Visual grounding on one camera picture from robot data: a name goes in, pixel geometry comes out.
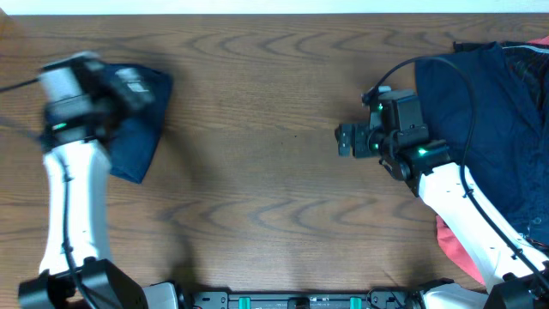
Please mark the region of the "dark blue denim shorts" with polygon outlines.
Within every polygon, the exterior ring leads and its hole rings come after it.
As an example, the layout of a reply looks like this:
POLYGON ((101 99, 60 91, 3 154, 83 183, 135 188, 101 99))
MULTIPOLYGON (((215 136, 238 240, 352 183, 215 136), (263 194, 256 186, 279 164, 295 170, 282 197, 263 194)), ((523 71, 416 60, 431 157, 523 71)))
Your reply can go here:
POLYGON ((140 64, 108 64, 106 78, 122 69, 135 69, 150 86, 155 102, 125 119, 109 143, 111 175, 140 184, 154 158, 172 95, 172 77, 140 64))

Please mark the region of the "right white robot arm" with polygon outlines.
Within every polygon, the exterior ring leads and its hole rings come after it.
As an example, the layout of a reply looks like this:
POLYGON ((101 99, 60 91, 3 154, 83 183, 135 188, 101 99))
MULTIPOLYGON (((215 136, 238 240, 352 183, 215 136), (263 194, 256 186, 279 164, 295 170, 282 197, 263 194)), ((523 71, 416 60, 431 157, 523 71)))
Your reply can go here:
POLYGON ((435 211, 456 236, 484 281, 477 293, 453 282, 428 283, 406 299, 408 308, 546 308, 548 257, 529 244, 495 209, 468 168, 455 163, 443 140, 425 126, 386 131, 342 124, 338 153, 377 157, 396 180, 435 211))

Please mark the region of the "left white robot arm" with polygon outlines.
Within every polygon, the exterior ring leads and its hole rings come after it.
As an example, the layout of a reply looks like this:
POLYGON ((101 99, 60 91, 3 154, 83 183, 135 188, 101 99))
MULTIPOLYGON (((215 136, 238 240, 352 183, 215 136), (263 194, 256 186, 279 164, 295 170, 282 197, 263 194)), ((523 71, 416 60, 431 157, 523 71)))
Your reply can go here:
POLYGON ((49 183, 49 225, 36 278, 22 282, 24 308, 146 308, 143 289, 114 265, 106 224, 110 134, 152 105, 144 69, 81 55, 48 64, 41 136, 49 183))

